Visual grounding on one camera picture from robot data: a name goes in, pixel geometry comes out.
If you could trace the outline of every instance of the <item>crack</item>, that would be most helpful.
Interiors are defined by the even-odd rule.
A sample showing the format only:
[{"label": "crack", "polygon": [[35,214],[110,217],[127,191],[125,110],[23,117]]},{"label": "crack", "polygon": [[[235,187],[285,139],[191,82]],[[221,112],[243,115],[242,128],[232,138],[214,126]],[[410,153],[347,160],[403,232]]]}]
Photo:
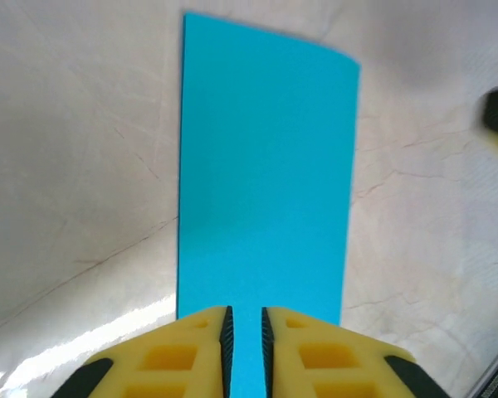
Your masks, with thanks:
[{"label": "crack", "polygon": [[427,332],[428,330],[432,330],[434,328],[437,328],[437,324],[436,323],[430,323],[430,326],[426,326],[424,329],[419,329],[419,330],[415,330],[411,333],[408,333],[405,335],[404,338],[408,339],[410,338],[411,336],[415,336],[416,334],[422,334],[422,333],[425,333]]},{"label": "crack", "polygon": [[353,305],[353,306],[350,306],[350,307],[346,307],[345,309],[356,309],[356,308],[360,308],[360,307],[362,307],[364,305],[378,305],[378,304],[384,303],[386,301],[393,300],[393,299],[398,299],[398,298],[401,298],[402,301],[404,301],[410,307],[421,302],[421,300],[410,301],[410,300],[408,300],[406,298],[406,296],[404,295],[404,292],[400,292],[400,293],[392,294],[389,297],[384,298],[382,300],[367,301],[367,302],[364,302],[364,303],[360,303],[360,304],[356,304],[356,305]]},{"label": "crack", "polygon": [[396,297],[398,297],[400,295],[400,293],[397,293],[397,294],[392,294],[391,296],[389,297],[386,297],[386,298],[383,298],[381,300],[376,300],[376,301],[366,301],[364,303],[360,303],[360,304],[355,304],[355,305],[352,305],[350,307],[345,307],[345,309],[356,309],[356,308],[360,308],[360,307],[363,307],[364,305],[378,305],[378,304],[381,304],[381,303],[384,303],[386,301],[389,301],[389,300],[392,300],[392,299],[395,299]]},{"label": "crack", "polygon": [[[116,127],[113,127],[113,129],[115,130],[115,132],[127,143],[127,140],[125,139],[124,135],[116,128]],[[154,175],[155,178],[157,178],[157,180],[159,182],[161,182],[160,180],[160,177],[157,175],[156,172],[154,172],[150,166],[148,166],[148,164],[144,161],[144,159],[138,155],[136,152],[134,151],[130,151],[135,157],[137,157],[138,160],[140,160],[140,162],[142,162],[143,165],[145,165],[145,167],[149,170],[149,172],[151,172],[151,174]]]},{"label": "crack", "polygon": [[56,290],[58,290],[59,288],[63,287],[64,285],[69,284],[72,280],[77,279],[77,278],[79,278],[80,276],[82,276],[84,274],[87,274],[89,271],[93,270],[94,268],[96,268],[99,265],[102,265],[102,264],[106,263],[107,261],[113,259],[117,255],[121,255],[122,253],[124,253],[125,251],[131,249],[132,247],[135,247],[136,245],[138,245],[138,244],[140,244],[140,243],[148,240],[149,238],[153,237],[157,232],[160,232],[163,228],[165,228],[166,226],[170,225],[172,222],[174,222],[177,219],[178,219],[178,216],[175,216],[171,220],[168,220],[168,221],[160,223],[160,226],[158,226],[157,228],[155,228],[153,231],[151,231],[149,234],[147,234],[144,238],[142,238],[142,239],[134,242],[131,245],[126,246],[122,250],[116,251],[115,253],[113,253],[112,255],[109,255],[108,257],[106,257],[103,260],[75,260],[74,263],[77,263],[77,264],[92,264],[92,266],[90,266],[87,269],[82,270],[79,274],[76,274],[76,275],[72,276],[71,278],[65,280],[64,282],[59,283],[57,286],[48,289],[44,294],[40,295],[40,297],[38,297],[37,299],[35,299],[31,303],[29,303],[26,307],[22,308],[17,313],[15,313],[14,315],[12,315],[8,320],[6,320],[3,323],[0,323],[0,329],[3,328],[4,326],[8,325],[12,320],[14,320],[15,318],[17,318],[22,313],[26,312],[30,307],[32,307],[33,305],[39,303],[41,300],[43,300],[49,294],[55,292]]},{"label": "crack", "polygon": [[103,105],[103,104],[102,104],[99,100],[97,100],[97,99],[95,100],[95,102],[96,102],[96,104],[97,104],[98,106],[100,106],[100,110],[101,110],[102,112],[105,112],[105,115],[106,115],[107,117],[112,118],[112,119],[115,119],[117,122],[122,123],[122,124],[125,124],[125,125],[127,125],[127,126],[130,126],[130,127],[132,127],[133,129],[137,129],[137,130],[139,130],[141,133],[144,133],[144,134],[146,134],[146,135],[148,135],[148,136],[150,136],[150,137],[153,137],[153,136],[154,136],[154,134],[155,134],[155,132],[154,132],[154,131],[152,131],[152,130],[148,130],[147,128],[145,128],[144,126],[141,126],[140,124],[135,124],[135,123],[132,123],[132,122],[130,122],[129,120],[127,120],[127,119],[125,119],[125,118],[122,118],[121,116],[119,116],[118,114],[116,114],[115,112],[113,112],[112,110],[108,109],[105,105]]},{"label": "crack", "polygon": [[378,188],[380,188],[382,185],[384,185],[388,179],[395,173],[394,170],[392,170],[383,180],[382,182],[376,184],[376,185],[373,185],[371,188],[365,190],[365,191],[361,191],[361,192],[357,192],[356,196],[358,199],[364,199],[367,195],[369,195],[370,193],[372,193],[373,191],[376,191]]},{"label": "crack", "polygon": [[414,146],[418,146],[418,145],[424,145],[426,143],[435,143],[437,141],[442,141],[443,139],[447,139],[451,135],[459,134],[459,133],[465,133],[468,130],[469,129],[451,131],[451,132],[448,132],[448,133],[443,133],[441,137],[427,139],[427,140],[424,140],[424,141],[421,141],[420,139],[418,139],[416,141],[413,141],[412,143],[407,143],[406,145],[403,145],[401,148],[404,149],[404,148],[410,148],[410,147],[414,147]]},{"label": "crack", "polygon": [[473,366],[475,366],[476,361],[475,361],[474,357],[472,356],[471,351],[468,349],[468,347],[465,344],[463,344],[463,342],[459,339],[459,337],[456,336],[450,329],[446,329],[446,328],[443,328],[441,326],[438,326],[438,327],[439,327],[439,330],[444,332],[453,342],[455,342],[465,352],[465,354],[467,355],[467,359],[470,360],[470,362]]},{"label": "crack", "polygon": [[458,155],[462,155],[464,154],[465,151],[457,151],[457,152],[454,152],[454,153],[449,153],[448,155],[445,155],[441,158],[441,160],[447,160],[448,158],[451,158],[453,156],[458,156]]},{"label": "crack", "polygon": [[409,177],[415,177],[415,178],[428,178],[428,179],[440,179],[440,180],[448,180],[448,181],[452,181],[452,182],[460,182],[461,181],[461,180],[454,180],[453,178],[448,178],[445,176],[428,176],[425,174],[415,174],[412,172],[401,172],[399,170],[394,170],[394,172],[396,174],[398,174],[399,176],[409,176]]}]

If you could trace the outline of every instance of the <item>yellow foam pad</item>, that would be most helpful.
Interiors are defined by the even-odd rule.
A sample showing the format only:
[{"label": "yellow foam pad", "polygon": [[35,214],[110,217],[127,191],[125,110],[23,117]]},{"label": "yellow foam pad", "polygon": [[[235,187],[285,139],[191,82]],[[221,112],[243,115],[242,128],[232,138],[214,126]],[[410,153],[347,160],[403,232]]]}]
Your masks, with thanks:
[{"label": "yellow foam pad", "polygon": [[384,359],[415,362],[409,352],[286,308],[266,311],[273,398],[414,397]]},{"label": "yellow foam pad", "polygon": [[[220,338],[226,314],[226,307],[210,308],[98,352],[78,370],[83,369],[82,377],[74,384],[69,382],[73,375],[54,397],[222,398]],[[232,322],[228,327],[232,340]],[[92,392],[70,393],[85,383],[91,365],[108,360],[112,366]]]}]

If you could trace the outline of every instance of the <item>marble table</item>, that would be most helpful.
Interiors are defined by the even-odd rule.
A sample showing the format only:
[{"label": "marble table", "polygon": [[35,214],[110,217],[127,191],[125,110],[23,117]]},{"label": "marble table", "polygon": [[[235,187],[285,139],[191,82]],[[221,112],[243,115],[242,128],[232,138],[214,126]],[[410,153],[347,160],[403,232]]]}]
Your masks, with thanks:
[{"label": "marble table", "polygon": [[174,319],[183,9],[360,61],[343,325],[463,397],[498,352],[498,0],[0,0],[0,397]]}]

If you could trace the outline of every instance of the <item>square hole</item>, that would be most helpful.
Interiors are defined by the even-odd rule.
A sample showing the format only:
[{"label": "square hole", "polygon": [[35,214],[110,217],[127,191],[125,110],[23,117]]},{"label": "square hole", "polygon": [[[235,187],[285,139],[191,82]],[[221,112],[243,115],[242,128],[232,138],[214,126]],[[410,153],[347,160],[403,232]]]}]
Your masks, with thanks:
[{"label": "square hole", "polygon": [[350,349],[339,344],[303,344],[299,348],[299,354],[306,369],[335,369],[359,365]]},{"label": "square hole", "polygon": [[316,384],[314,389],[317,398],[379,398],[374,384]]},{"label": "square hole", "polygon": [[195,346],[172,345],[159,346],[148,352],[142,362],[143,371],[189,371],[196,359],[198,349]]},{"label": "square hole", "polygon": [[204,328],[206,328],[208,326],[208,320],[207,319],[203,319],[201,322],[198,322],[198,323],[196,323],[193,326],[195,328],[204,329]]},{"label": "square hole", "polygon": [[302,322],[299,322],[296,319],[291,319],[291,318],[286,319],[286,326],[288,328],[293,328],[293,329],[306,328],[306,325],[304,325]]},{"label": "square hole", "polygon": [[183,398],[184,386],[131,386],[124,398]]}]

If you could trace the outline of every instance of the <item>blue rectangular sheet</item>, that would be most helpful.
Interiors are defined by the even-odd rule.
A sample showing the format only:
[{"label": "blue rectangular sheet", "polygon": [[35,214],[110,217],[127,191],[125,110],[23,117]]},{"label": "blue rectangular sheet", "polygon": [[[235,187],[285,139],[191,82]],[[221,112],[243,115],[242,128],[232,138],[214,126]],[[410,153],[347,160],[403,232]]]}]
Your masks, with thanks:
[{"label": "blue rectangular sheet", "polygon": [[337,323],[359,66],[185,16],[178,316],[232,305],[233,398],[264,398],[261,307]]}]

